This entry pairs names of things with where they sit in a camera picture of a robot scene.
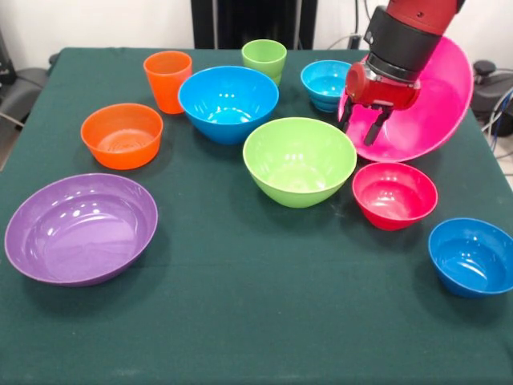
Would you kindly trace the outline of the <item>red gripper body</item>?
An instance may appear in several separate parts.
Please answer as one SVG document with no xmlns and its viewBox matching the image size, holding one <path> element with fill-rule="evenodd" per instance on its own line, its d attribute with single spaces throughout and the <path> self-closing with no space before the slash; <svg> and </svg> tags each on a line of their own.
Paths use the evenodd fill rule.
<svg viewBox="0 0 513 385">
<path fill-rule="evenodd" d="M 367 63 L 353 63 L 345 77 L 345 95 L 352 103 L 365 107 L 385 106 L 406 110 L 420 95 L 421 83 L 402 83 L 371 70 Z"/>
</svg>

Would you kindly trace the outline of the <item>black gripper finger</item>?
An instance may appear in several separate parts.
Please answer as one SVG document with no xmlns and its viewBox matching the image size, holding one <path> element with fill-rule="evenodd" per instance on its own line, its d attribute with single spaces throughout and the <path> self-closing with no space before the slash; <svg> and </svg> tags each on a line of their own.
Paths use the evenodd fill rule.
<svg viewBox="0 0 513 385">
<path fill-rule="evenodd" d="M 364 145 L 371 146 L 375 140 L 378 138 L 380 131 L 382 130 L 382 126 L 384 123 L 390 118 L 393 109 L 391 107 L 382 107 L 381 112 L 378 115 L 377 119 L 370 126 L 369 131 L 364 138 Z"/>
<path fill-rule="evenodd" d="M 341 118 L 339 121 L 339 128 L 342 131 L 346 131 L 348 129 L 349 120 L 353 113 L 353 106 L 354 106 L 354 103 L 353 103 L 352 99 L 347 99 L 344 103 L 343 109 L 341 110 L 342 115 L 341 115 Z"/>
</svg>

